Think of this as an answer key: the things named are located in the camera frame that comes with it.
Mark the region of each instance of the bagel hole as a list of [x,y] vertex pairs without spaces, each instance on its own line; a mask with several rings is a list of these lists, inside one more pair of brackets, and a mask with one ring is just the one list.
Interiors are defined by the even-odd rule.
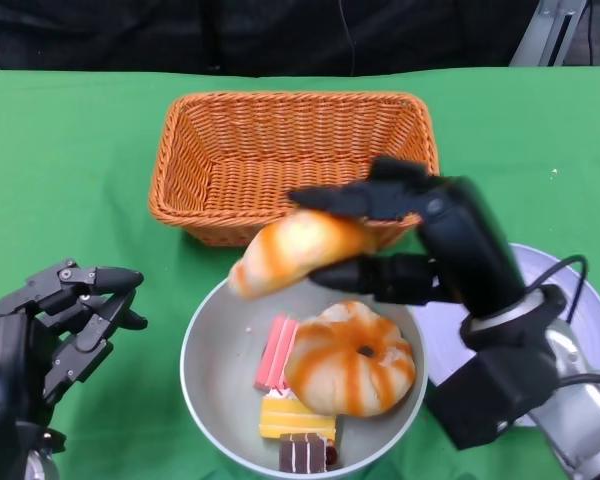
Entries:
[[373,348],[369,347],[368,345],[363,345],[362,347],[360,347],[358,349],[358,353],[360,355],[364,355],[365,357],[369,357],[369,358],[373,358],[373,355],[374,355]]

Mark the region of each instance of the bagel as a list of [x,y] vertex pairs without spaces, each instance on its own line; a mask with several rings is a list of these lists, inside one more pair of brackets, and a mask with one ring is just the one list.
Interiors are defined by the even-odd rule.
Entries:
[[284,373],[291,391],[314,412],[368,417],[398,403],[416,370],[398,327],[349,301],[300,324]]
[[374,250],[374,238],[361,223],[299,210],[258,232],[231,268],[229,287],[242,298],[260,297],[320,267]]

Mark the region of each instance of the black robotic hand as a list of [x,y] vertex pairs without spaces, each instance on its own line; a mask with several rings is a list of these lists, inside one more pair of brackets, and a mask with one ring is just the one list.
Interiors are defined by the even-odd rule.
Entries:
[[68,259],[0,299],[0,480],[25,478],[27,461],[42,469],[64,450],[64,435],[48,428],[53,409],[111,353],[118,328],[147,327],[131,310],[143,280]]
[[477,354],[428,398],[458,448],[494,441],[552,395],[558,373],[545,331],[564,308],[564,296],[554,285],[528,292],[505,236],[469,180],[432,177],[421,165],[379,157],[366,180],[303,188],[289,198],[364,220],[419,216],[416,234],[426,255],[360,256],[309,278],[385,303],[465,306],[469,316],[459,334]]
[[427,255],[360,256],[313,272],[322,286],[387,303],[463,303],[486,317],[518,301],[525,285],[504,235],[465,178],[429,176],[417,163],[378,157],[366,180],[289,193],[304,208],[372,221],[415,214]]

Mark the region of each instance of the cake slice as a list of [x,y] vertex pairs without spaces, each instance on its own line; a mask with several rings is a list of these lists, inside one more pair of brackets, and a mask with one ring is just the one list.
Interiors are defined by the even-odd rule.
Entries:
[[272,390],[262,399],[260,436],[279,439],[288,433],[319,433],[335,441],[336,417],[313,413],[291,390]]
[[327,439],[317,433],[291,433],[280,437],[280,471],[327,471]]
[[272,388],[286,388],[284,366],[293,348],[297,329],[298,322],[288,316],[278,315],[273,320],[254,387],[267,392]]

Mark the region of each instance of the basket rim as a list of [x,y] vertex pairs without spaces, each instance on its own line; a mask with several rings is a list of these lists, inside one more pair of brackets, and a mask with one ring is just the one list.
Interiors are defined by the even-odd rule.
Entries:
[[[433,131],[433,122],[427,105],[424,101],[414,94],[396,91],[214,91],[197,92],[182,95],[176,98],[169,106],[166,112],[166,119],[163,126],[162,135],[157,150],[157,161],[154,167],[151,185],[149,190],[149,210],[151,214],[160,222],[173,226],[248,226],[254,223],[269,223],[288,215],[293,211],[293,206],[277,209],[250,209],[250,210],[183,210],[173,208],[165,200],[165,181],[166,175],[161,174],[166,170],[171,160],[170,155],[161,155],[164,150],[171,151],[174,141],[175,125],[182,114],[182,107],[190,104],[192,101],[217,100],[218,98],[231,99],[235,97],[244,97],[248,100],[258,100],[267,97],[293,97],[300,99],[303,97],[326,97],[326,98],[355,98],[356,103],[360,102],[360,97],[366,97],[372,101],[408,101],[418,110],[418,120],[424,124],[426,132],[426,152],[425,162],[430,167],[430,172],[434,175],[440,174],[438,159],[438,150]],[[370,226],[378,224],[387,224],[388,222],[369,222]],[[398,223],[391,223],[396,227],[408,227],[417,223],[411,216],[405,217]]]

